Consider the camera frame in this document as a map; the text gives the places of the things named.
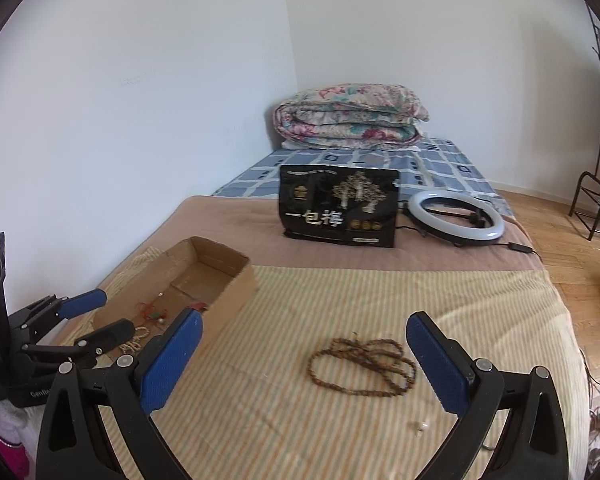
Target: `wooden floor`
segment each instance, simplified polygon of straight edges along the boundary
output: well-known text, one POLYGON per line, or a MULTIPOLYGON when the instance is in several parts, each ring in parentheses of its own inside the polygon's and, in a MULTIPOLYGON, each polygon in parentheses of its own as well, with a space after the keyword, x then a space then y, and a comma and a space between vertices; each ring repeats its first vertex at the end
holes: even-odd
MULTIPOLYGON (((576 339, 591 374, 600 381, 600 235, 592 241, 567 205, 502 192, 531 236, 552 282, 571 313, 576 339)), ((594 397, 594 407, 600 396, 594 397)))

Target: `black package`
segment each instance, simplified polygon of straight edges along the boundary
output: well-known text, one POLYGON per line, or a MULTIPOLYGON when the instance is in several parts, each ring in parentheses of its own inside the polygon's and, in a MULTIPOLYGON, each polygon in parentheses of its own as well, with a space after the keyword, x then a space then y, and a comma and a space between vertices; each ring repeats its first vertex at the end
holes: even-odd
POLYGON ((285 235, 393 247, 399 181, 396 170, 281 166, 278 207, 285 235))

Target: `rolled comforter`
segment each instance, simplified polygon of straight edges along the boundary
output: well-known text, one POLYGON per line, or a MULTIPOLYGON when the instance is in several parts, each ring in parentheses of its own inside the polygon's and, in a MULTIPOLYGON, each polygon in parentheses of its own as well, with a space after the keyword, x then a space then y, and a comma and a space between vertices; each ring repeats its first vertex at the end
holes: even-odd
POLYGON ((278 106, 276 130, 294 148, 403 150, 429 112, 401 85, 342 84, 300 92, 278 106))

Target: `blue rubber pad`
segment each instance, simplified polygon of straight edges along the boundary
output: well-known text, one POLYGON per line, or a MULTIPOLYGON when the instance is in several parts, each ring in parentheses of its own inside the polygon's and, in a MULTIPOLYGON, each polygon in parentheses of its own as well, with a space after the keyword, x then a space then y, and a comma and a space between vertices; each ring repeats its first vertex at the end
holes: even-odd
POLYGON ((469 385, 464 375, 418 316, 409 318, 406 335, 442 407, 448 413, 463 416, 469 409, 469 385))
POLYGON ((148 415, 164 407, 202 338, 202 316, 192 310, 142 377, 140 405, 148 415))
POLYGON ((85 292, 80 296, 75 296, 64 300, 60 307, 59 314, 65 319, 80 316, 85 312, 90 312, 96 308, 100 308, 107 303, 107 295, 104 290, 96 288, 90 292, 85 292))

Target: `cardboard box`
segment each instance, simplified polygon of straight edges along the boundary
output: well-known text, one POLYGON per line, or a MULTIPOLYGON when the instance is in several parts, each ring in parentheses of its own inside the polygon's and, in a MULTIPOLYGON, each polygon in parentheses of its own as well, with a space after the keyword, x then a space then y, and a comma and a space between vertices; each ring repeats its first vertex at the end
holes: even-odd
MULTIPOLYGON (((203 335, 196 352, 203 351, 222 328, 233 319, 256 290, 257 282, 249 259, 238 251, 206 238, 183 240, 152 261, 96 314, 93 327, 101 328, 119 319, 150 329, 144 345, 163 333, 183 308, 194 303, 207 304, 203 312, 203 335), (146 322, 141 304, 165 310, 164 324, 146 322)), ((113 359, 122 352, 109 352, 113 359)))

